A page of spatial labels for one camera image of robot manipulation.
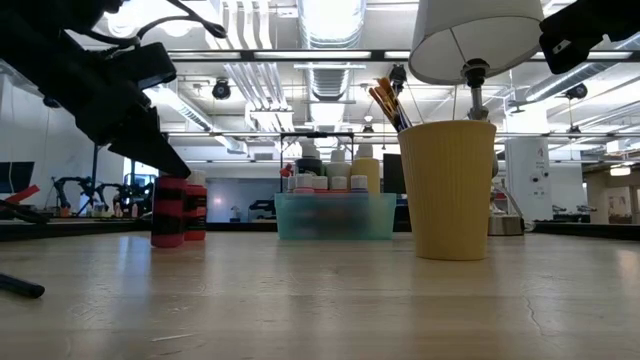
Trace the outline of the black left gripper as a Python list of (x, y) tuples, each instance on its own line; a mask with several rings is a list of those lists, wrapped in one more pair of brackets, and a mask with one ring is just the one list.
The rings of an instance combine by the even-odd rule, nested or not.
[(159, 115), (132, 82), (113, 76), (106, 62), (83, 50), (27, 47), (19, 72), (73, 115), (76, 126), (108, 150), (186, 179), (190, 168), (159, 129)]

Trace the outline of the small magenta paint bottle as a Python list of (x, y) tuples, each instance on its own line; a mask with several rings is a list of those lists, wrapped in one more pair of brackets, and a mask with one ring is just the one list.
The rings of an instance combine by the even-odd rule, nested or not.
[(187, 181), (172, 176), (156, 179), (152, 202), (151, 245), (176, 248), (184, 243)]

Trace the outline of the small pink paint bottle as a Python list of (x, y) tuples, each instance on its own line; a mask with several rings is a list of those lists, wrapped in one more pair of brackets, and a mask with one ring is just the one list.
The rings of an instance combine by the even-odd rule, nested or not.
[(293, 189), (293, 192), (296, 194), (314, 193), (313, 178), (314, 176), (312, 174), (297, 174), (295, 176), (295, 188)]

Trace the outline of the yellow ribbed cup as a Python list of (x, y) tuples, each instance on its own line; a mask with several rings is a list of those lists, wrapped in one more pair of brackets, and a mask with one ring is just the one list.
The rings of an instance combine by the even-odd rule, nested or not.
[(465, 120), (398, 134), (417, 257), (486, 257), (495, 135), (493, 124)]

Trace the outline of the large golden yellow paint bottle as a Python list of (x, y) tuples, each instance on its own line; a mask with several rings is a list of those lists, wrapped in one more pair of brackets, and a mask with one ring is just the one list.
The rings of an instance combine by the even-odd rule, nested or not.
[(366, 178), (367, 191), (370, 194), (379, 194), (381, 188), (380, 161), (374, 157), (371, 144), (361, 144), (356, 151), (355, 159), (351, 166), (351, 176), (357, 177), (363, 184), (362, 178)]

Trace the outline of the table lamp with white shade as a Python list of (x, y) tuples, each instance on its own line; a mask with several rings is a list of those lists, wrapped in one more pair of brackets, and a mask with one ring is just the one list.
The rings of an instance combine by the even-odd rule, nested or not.
[(484, 105), (482, 86), (490, 77), (529, 60), (538, 50), (540, 0), (420, 0), (409, 68), (429, 84), (466, 84), (471, 92), (467, 120), (455, 120), (456, 134), (469, 133), (453, 164), (472, 195), (480, 196), (467, 214), (477, 214), (486, 230), (498, 221), (490, 189), (499, 166), (495, 131)]

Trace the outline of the red flat object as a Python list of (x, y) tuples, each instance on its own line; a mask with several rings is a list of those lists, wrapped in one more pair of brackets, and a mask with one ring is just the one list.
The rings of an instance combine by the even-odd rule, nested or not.
[(9, 196), (8, 198), (5, 199), (5, 201), (11, 204), (19, 204), (21, 201), (28, 199), (29, 197), (33, 196), (39, 191), (40, 191), (40, 188), (37, 185), (31, 185), (25, 190), (22, 190), (20, 192), (17, 192)]

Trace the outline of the black monitor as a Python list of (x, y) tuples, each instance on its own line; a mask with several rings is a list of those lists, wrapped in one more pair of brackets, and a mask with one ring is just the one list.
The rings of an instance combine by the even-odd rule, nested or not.
[(14, 194), (31, 183), (34, 162), (0, 162), (0, 194)]

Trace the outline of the white column with outlets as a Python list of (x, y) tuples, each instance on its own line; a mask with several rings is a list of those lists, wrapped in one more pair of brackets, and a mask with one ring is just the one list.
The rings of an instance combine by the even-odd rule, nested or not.
[(526, 220), (551, 220), (550, 162), (546, 138), (515, 138), (506, 142), (508, 190)]

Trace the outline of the overhead light bar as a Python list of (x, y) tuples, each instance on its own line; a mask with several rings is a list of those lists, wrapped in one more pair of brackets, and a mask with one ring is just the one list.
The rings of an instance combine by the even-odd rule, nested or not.
[[(176, 63), (196, 62), (407, 62), (408, 50), (169, 50)], [(640, 63), (639, 50), (592, 51), (589, 63)]]

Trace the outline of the black pen left edge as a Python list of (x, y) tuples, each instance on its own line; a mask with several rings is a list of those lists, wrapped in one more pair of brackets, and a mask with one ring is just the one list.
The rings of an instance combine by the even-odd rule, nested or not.
[(0, 290), (30, 299), (40, 298), (45, 293), (42, 285), (0, 273)]

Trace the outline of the green plastic tray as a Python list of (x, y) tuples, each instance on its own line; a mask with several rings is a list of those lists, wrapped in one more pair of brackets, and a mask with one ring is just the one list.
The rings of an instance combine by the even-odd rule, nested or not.
[(390, 240), (396, 196), (369, 193), (277, 193), (281, 240)]

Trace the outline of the black cabinet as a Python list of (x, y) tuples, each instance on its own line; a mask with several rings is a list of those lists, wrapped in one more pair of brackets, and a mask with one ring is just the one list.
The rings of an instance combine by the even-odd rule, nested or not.
[(383, 192), (393, 194), (396, 198), (394, 231), (410, 232), (410, 214), (401, 156), (399, 154), (385, 153), (383, 155), (382, 172)]

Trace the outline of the background black frame stand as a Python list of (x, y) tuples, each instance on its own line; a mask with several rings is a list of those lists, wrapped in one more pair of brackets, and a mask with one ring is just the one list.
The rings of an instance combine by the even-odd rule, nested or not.
[[(179, 133), (163, 133), (163, 135), (166, 136), (178, 136), (178, 135), (185, 135), (186, 137), (195, 137), (196, 135), (206, 135), (206, 136), (210, 136), (210, 137), (214, 137), (214, 135), (229, 135), (231, 137), (234, 136), (240, 136), (240, 137), (247, 137), (247, 138), (267, 138), (267, 140), (273, 140), (275, 145), (278, 145), (280, 149), (280, 151), (278, 152), (279, 158), (278, 160), (273, 160), (273, 159), (257, 159), (255, 156), (252, 157), (252, 155), (250, 153), (247, 153), (248, 157), (246, 158), (225, 158), (225, 159), (196, 159), (196, 160), (182, 160), (182, 164), (183, 165), (197, 165), (200, 166), (198, 164), (261, 164), (261, 163), (265, 163), (265, 164), (276, 164), (279, 165), (279, 168), (284, 168), (285, 167), (285, 158), (284, 158), (284, 152), (286, 151), (286, 149), (288, 149), (288, 147), (285, 147), (285, 141), (287, 139), (292, 140), (289, 145), (292, 145), (294, 142), (297, 142), (299, 140), (299, 138), (306, 138), (306, 139), (320, 139), (320, 138), (328, 138), (328, 137), (335, 137), (335, 138), (348, 138), (350, 139), (350, 146), (351, 146), (351, 150), (353, 152), (354, 149), (354, 138), (355, 138), (355, 133), (353, 132), (323, 132), (323, 131), (306, 131), (306, 132), (195, 132), (195, 133), (188, 133), (188, 132), (179, 132)], [(279, 190), (278, 192), (286, 192), (288, 191), (288, 188), (285, 187), (285, 185), (287, 184), (285, 180), (285, 176), (282, 175), (280, 172), (278, 172), (278, 176), (279, 176)], [(133, 214), (131, 211), (133, 210), (138, 210), (138, 217), (131, 217), (132, 221), (141, 221), (141, 220), (135, 220), (135, 219), (143, 219), (145, 221), (150, 221), (151, 219), (151, 205), (153, 202), (153, 194), (151, 194), (151, 196), (147, 196), (149, 200), (149, 205), (148, 208), (141, 208), (141, 210), (138, 210), (138, 208), (135, 205), (135, 199), (132, 200), (130, 208), (125, 207), (125, 210), (129, 210), (131, 216), (135, 215)]]

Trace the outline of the framed wall picture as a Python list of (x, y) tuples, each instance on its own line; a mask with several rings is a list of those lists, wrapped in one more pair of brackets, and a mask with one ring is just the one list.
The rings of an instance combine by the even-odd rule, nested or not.
[(610, 224), (631, 224), (631, 195), (628, 187), (608, 188), (607, 213)]

